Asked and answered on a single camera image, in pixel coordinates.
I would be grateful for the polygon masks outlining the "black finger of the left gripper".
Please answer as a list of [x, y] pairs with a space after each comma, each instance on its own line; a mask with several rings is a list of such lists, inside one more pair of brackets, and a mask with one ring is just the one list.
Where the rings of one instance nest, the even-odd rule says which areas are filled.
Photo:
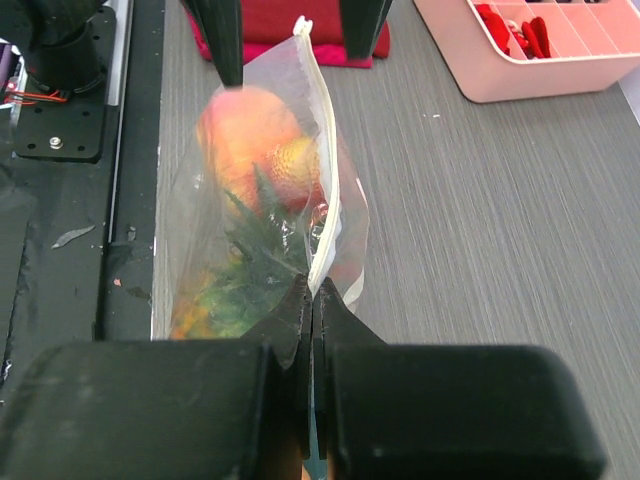
[[239, 0], [186, 0], [225, 87], [243, 84], [243, 24]]

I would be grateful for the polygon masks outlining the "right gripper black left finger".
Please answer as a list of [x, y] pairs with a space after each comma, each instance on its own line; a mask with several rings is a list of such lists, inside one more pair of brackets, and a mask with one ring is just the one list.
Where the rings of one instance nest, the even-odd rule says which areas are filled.
[[26, 370], [1, 421], [5, 479], [298, 479], [299, 366], [311, 293], [297, 276], [236, 339], [68, 343]]

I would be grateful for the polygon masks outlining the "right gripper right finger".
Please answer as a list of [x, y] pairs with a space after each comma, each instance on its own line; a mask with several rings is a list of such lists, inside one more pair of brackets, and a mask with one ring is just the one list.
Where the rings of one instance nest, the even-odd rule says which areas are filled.
[[325, 280], [312, 310], [320, 456], [334, 479], [598, 479], [565, 362], [536, 345], [388, 344]]

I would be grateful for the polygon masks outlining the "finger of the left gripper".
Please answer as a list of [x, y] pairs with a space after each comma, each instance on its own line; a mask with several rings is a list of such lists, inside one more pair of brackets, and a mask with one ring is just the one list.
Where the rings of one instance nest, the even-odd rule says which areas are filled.
[[391, 0], [339, 1], [348, 59], [365, 59], [373, 54], [391, 4]]

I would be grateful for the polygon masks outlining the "orange toy peach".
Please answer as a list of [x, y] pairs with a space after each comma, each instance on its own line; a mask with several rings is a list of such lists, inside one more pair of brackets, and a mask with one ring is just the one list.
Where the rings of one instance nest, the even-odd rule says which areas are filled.
[[254, 168], [267, 171], [268, 156], [302, 135], [287, 105], [255, 86], [216, 93], [202, 112], [196, 132], [207, 167], [220, 187], [252, 210], [258, 205]]

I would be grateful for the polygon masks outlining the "orange toy pineapple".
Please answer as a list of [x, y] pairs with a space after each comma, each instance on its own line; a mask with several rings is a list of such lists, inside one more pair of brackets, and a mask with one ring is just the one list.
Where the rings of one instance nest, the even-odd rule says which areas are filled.
[[271, 180], [254, 168], [258, 205], [222, 189], [226, 218], [197, 237], [174, 294], [168, 338], [239, 338], [308, 272], [303, 219], [286, 210]]

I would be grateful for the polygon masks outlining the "clear zip top bag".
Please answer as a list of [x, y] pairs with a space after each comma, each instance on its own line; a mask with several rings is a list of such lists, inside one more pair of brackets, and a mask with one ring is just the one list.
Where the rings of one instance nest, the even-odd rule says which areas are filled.
[[155, 340], [237, 338], [296, 277], [330, 279], [355, 309], [364, 286], [369, 209], [299, 17], [219, 87], [169, 179], [155, 247]]

